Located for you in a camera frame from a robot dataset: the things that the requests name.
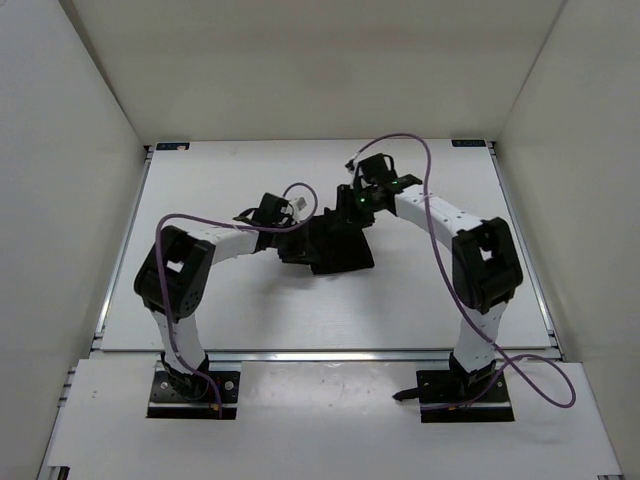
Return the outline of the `black skirt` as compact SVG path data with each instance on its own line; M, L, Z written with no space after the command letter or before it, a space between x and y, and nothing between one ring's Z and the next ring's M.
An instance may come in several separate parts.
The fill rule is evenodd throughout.
M306 265L314 275L331 275L370 269L373 254L364 234L371 222L343 218L325 208L304 226L276 234L273 247L285 264Z

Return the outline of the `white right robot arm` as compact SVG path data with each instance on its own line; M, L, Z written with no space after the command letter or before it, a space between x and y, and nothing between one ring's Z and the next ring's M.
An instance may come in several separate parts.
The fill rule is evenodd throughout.
M473 399L495 368L501 318L523 282L509 224L500 217L481 219L430 194L414 175L400 177L389 155L350 159L345 168L351 183L340 191L347 195L343 207L352 221L373 220L377 212L387 211L429 235L445 285L462 314L449 360L449 391L460 400ZM450 268L438 256L440 247L450 253Z

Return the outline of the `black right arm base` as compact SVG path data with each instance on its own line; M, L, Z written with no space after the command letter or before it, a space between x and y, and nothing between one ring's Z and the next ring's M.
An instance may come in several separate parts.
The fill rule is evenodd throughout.
M505 376L496 368L496 360L469 373L450 355L447 369L418 370L416 386L392 398L396 402L418 400L423 424L515 420Z

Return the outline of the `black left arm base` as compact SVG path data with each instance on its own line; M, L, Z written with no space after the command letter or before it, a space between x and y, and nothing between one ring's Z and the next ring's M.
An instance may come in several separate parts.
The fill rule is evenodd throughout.
M174 374L158 361L150 387L146 416L151 419L235 420L241 380L239 363L210 362L208 376Z

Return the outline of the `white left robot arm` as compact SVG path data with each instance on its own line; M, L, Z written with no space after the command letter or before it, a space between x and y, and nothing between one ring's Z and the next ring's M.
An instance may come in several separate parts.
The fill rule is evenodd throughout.
M300 196L266 193L258 206L244 210L232 223L186 214L159 221L133 289L158 326L163 368L185 397L197 398L213 384L195 315L212 267L296 244L317 207L316 196L308 204Z

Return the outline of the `dark right corner label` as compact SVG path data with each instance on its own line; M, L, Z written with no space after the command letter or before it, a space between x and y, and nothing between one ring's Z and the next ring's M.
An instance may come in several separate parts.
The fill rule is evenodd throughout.
M486 142L482 139L452 139L454 148L485 148Z

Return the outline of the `dark corner label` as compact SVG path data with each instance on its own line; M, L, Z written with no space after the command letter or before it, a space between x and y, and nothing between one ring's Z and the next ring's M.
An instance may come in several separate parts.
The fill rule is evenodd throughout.
M189 142L159 142L156 151L186 151L190 148Z
M485 148L486 142L482 139L452 139L454 148Z

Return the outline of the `dark left corner label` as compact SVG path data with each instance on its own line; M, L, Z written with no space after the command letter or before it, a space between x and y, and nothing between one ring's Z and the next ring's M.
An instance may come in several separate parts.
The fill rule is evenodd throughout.
M159 142L156 151L186 151L190 148L189 142Z

